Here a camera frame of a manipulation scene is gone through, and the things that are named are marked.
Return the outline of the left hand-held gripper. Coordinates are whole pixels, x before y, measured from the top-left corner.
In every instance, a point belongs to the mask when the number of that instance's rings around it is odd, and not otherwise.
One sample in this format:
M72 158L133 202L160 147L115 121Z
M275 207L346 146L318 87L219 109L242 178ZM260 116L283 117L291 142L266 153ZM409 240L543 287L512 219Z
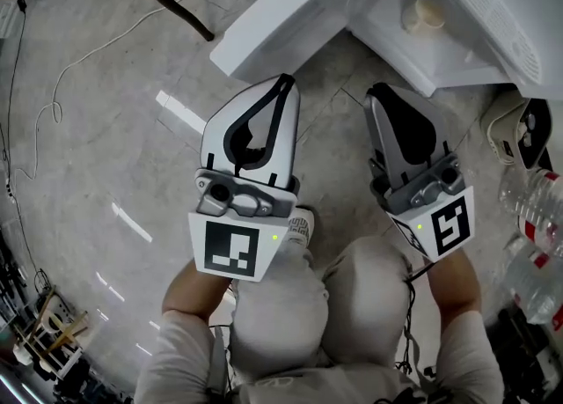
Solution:
M201 141L209 170L196 171L201 197L188 214L198 271L251 282L267 272L297 205L299 110L295 79L280 75L245 88L209 119Z

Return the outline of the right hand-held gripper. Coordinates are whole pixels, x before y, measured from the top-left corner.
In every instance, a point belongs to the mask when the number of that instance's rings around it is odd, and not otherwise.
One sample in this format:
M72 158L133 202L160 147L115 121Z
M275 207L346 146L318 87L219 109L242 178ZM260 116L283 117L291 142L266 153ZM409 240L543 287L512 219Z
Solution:
M436 263L475 233L473 187L465 185L457 155L445 156L441 114L419 93L389 84L372 85L363 110L371 192L406 242ZM401 176L417 177L404 185Z

